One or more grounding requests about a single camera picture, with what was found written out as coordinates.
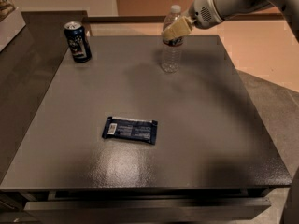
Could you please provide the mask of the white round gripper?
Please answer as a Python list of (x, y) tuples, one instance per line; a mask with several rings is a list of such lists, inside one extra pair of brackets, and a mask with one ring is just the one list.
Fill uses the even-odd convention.
[(214, 0), (194, 0), (187, 14), (189, 17), (179, 17), (162, 31), (163, 40), (170, 41), (188, 35), (193, 26), (209, 29), (223, 22)]

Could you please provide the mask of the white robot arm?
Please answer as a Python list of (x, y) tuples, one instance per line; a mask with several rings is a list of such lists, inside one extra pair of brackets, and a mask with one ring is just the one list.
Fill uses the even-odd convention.
[(177, 21), (162, 31), (166, 41), (188, 35), (193, 26), (209, 29), (238, 14), (276, 7), (299, 41), (299, 0), (193, 0)]

